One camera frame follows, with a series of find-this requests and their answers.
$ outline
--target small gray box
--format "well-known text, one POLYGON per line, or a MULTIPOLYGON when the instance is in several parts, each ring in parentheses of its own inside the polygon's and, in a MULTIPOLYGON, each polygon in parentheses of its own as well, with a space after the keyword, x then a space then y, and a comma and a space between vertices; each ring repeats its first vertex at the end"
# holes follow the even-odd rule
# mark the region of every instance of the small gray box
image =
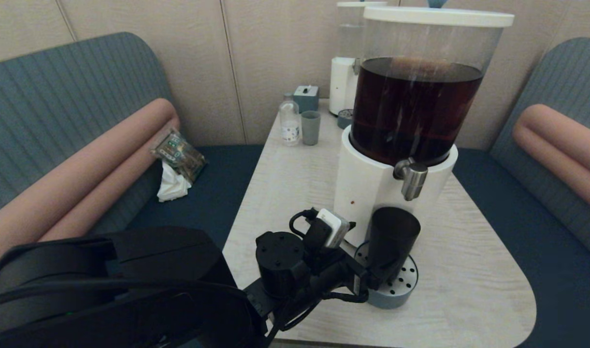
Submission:
POLYGON ((299 86, 293 93, 299 113, 318 110, 318 86, 299 86))

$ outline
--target black cup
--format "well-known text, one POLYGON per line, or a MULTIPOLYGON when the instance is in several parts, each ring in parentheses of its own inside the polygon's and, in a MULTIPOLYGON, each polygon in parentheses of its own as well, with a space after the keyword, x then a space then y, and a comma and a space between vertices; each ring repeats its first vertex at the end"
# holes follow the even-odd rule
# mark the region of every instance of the black cup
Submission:
POLYGON ((379 279, 394 279, 419 236, 421 225, 410 212, 396 207, 374 211, 370 223, 370 269, 379 279))

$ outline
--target clear plastic tank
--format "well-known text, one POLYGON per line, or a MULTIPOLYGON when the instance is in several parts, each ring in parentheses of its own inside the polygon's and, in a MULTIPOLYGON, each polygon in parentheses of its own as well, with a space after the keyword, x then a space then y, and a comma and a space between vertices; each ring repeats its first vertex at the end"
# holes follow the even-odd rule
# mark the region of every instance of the clear plastic tank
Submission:
POLYGON ((383 1, 348 1, 337 3, 338 49, 336 57, 361 58, 363 53, 363 9, 385 6, 383 1))
POLYGON ((514 15, 366 7, 364 17, 352 145, 389 165, 442 162, 514 15))

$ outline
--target plastic water bottle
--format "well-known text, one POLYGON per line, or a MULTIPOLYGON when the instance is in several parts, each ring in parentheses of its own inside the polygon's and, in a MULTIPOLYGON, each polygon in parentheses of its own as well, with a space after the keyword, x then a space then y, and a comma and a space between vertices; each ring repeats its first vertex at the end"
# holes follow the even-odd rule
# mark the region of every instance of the plastic water bottle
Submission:
POLYGON ((297 145, 299 143, 299 105, 293 101, 293 93, 284 93, 284 101, 278 110, 285 145, 297 145))

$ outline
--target panel seam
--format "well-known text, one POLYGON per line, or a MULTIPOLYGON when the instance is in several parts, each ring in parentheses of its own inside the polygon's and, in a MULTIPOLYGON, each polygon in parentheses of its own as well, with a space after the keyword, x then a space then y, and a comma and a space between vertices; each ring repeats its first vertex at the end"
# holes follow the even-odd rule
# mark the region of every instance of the panel seam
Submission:
POLYGON ((237 97, 237 108, 239 108, 239 120, 241 121, 241 128, 244 131, 244 142, 246 145, 248 145, 248 134, 245 129, 244 111, 241 104, 241 97, 239 95, 239 83, 237 82, 235 62, 232 56, 232 47, 230 45, 230 35, 228 31, 228 24, 226 22, 226 7, 224 6, 224 0, 220 0, 219 5, 222 11, 222 23, 224 24, 224 34, 226 34, 226 47, 228 48, 228 57, 230 59, 230 72, 232 73, 232 79, 235 83, 235 96, 237 97))
POLYGON ((567 18, 567 14, 569 13, 569 7, 571 7, 573 4, 568 4, 568 6, 564 7, 564 11, 563 14, 561 15, 561 18, 558 20, 557 25, 555 26, 555 29, 553 30, 553 34, 550 36, 550 39, 548 40, 547 44, 546 44, 546 48, 544 48, 544 52, 542 52, 540 54, 540 58, 537 60, 537 64, 540 64, 540 62, 542 62, 542 60, 544 60, 544 56, 546 56, 546 53, 550 52, 551 49, 555 48, 555 47, 551 47, 553 42, 555 41, 555 39, 557 38, 557 35, 559 33, 559 31, 561 30, 561 27, 563 26, 563 24, 566 21, 567 18))
POLYGON ((61 13, 61 17, 63 17, 63 22, 65 22, 65 26, 67 27, 67 31, 69 31, 69 35, 72 37, 72 40, 74 42, 78 42, 78 39, 76 38, 76 33, 73 32, 72 25, 70 24, 69 19, 67 18, 67 14, 65 13, 65 9, 63 9, 63 5, 61 5, 60 0, 54 0, 54 3, 56 3, 58 11, 59 13, 61 13))

